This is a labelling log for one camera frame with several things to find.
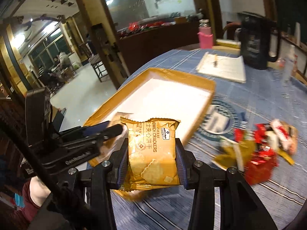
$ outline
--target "stool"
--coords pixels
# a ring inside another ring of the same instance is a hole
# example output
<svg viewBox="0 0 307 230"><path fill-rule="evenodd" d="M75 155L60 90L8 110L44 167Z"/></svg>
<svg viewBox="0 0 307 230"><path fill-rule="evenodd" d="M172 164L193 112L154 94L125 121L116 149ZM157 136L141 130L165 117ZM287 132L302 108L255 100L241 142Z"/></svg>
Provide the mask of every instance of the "stool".
<svg viewBox="0 0 307 230"><path fill-rule="evenodd" d="M88 59L88 61L90 62L91 66L93 67L98 79L100 82L102 82L102 78L103 77L106 77L108 75L105 74L103 75L102 72L106 71L106 69L104 68L104 70L100 70L99 67L102 67L103 66L103 63L101 62L101 59L100 59L100 56L98 54L94 55L93 57L90 57Z"/></svg>

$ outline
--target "snack pile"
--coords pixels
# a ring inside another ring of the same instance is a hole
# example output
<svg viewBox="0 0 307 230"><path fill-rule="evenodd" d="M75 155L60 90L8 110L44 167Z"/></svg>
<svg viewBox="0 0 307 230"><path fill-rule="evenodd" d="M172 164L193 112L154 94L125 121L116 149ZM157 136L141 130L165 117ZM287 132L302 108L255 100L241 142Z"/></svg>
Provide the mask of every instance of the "snack pile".
<svg viewBox="0 0 307 230"><path fill-rule="evenodd" d="M223 138L220 144L224 154L212 160L224 170L237 166L250 185L270 179L273 168L278 167L277 155L293 165L291 155L297 149L298 132L294 126L274 119L256 127L256 131L236 129L235 141Z"/></svg>
<svg viewBox="0 0 307 230"><path fill-rule="evenodd" d="M129 131L129 165L122 189L150 190L179 185L175 130L180 121L153 118L135 122L121 118Z"/></svg>

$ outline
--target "yellow snack wrapper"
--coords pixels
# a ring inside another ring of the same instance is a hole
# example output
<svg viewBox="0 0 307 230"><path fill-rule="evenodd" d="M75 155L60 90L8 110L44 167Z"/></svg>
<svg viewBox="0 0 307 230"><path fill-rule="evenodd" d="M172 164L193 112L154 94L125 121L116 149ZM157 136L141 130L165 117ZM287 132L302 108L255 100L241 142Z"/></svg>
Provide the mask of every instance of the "yellow snack wrapper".
<svg viewBox="0 0 307 230"><path fill-rule="evenodd" d="M152 118L135 122L121 117L129 130L128 190L150 190L179 185L176 167L175 130L180 121Z"/></svg>

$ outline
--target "teal object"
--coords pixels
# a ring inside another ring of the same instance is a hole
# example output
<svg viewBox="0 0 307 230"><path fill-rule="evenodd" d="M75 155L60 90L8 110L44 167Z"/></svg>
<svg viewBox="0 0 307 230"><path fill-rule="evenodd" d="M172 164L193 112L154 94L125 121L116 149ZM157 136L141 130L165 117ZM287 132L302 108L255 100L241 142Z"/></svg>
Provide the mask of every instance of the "teal object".
<svg viewBox="0 0 307 230"><path fill-rule="evenodd" d="M15 203L18 207L25 207L25 204L23 203L23 197L18 194L15 194Z"/></svg>

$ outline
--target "black rod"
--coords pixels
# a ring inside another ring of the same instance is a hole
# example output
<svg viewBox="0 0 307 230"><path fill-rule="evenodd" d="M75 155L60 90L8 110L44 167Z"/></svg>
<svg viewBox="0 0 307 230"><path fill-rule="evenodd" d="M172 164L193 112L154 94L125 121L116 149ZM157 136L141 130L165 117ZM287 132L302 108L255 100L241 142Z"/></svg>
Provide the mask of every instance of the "black rod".
<svg viewBox="0 0 307 230"><path fill-rule="evenodd" d="M1 117L0 117L0 130L2 130L13 141L18 150L23 154L24 158L27 159L30 166L34 169L37 176L53 193L53 196L60 198L62 194L60 187L52 180L51 176L47 173L46 169L39 162L39 159L36 157L33 151L26 145L26 143L19 136L19 134L10 125L8 125Z"/></svg>

